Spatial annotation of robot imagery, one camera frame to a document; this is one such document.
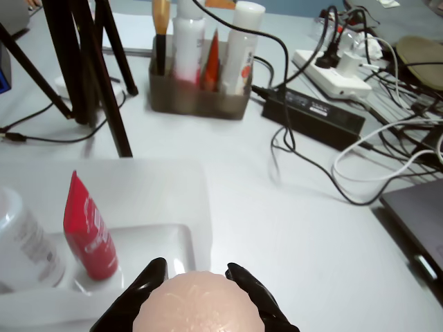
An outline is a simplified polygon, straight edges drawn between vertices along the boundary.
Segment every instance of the white plastic tray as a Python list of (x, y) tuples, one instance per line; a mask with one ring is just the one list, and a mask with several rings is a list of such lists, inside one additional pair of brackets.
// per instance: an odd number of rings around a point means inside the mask
[[(0, 295), (0, 331), (88, 331), (157, 257), (167, 260), (170, 277), (210, 269), (208, 197), (203, 172), (196, 163), (102, 160), (2, 163), (0, 168), (0, 185), (23, 196), (37, 220), (53, 232), (66, 262), (57, 287)], [(120, 268), (105, 282), (92, 282), (86, 276), (62, 234), (64, 204), (74, 169), (96, 201), (116, 244)]]

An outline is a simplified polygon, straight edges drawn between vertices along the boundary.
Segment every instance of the black plug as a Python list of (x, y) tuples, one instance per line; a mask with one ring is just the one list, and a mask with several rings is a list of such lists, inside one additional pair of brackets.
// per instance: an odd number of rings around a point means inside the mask
[(316, 66), (324, 69), (336, 68), (340, 57), (337, 55), (338, 43), (333, 41), (327, 48), (325, 54), (318, 57), (316, 60)]
[(261, 98), (267, 100), (271, 94), (274, 94), (274, 91), (271, 89), (260, 88), (259, 86), (253, 85), (252, 91), (257, 93)]
[(20, 133), (3, 133), (2, 136), (6, 140), (11, 140), (13, 142), (26, 142), (28, 139), (25, 135), (21, 135)]

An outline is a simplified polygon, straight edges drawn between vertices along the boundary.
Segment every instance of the power strip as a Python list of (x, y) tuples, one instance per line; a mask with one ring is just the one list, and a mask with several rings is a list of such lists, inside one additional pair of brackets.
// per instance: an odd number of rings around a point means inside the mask
[[(303, 66), (312, 56), (311, 50), (296, 50), (293, 61), (298, 66)], [(312, 82), (331, 98), (348, 99), (353, 97), (366, 98), (372, 87), (360, 77), (352, 75), (344, 77), (335, 68), (324, 69), (315, 65), (317, 57), (306, 68), (305, 74)]]

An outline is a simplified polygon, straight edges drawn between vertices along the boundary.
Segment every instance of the wooden brush handle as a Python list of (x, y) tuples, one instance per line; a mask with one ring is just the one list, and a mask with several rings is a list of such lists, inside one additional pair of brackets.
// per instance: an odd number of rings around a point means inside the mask
[(152, 0), (152, 16), (157, 35), (166, 35), (170, 16), (170, 0)]

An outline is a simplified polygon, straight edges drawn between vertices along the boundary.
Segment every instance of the blue wall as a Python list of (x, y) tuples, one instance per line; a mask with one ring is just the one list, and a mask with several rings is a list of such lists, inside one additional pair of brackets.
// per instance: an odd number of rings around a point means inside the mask
[(266, 7), (266, 12), (305, 17), (317, 17), (323, 8), (336, 5), (343, 9), (343, 0), (249, 0)]

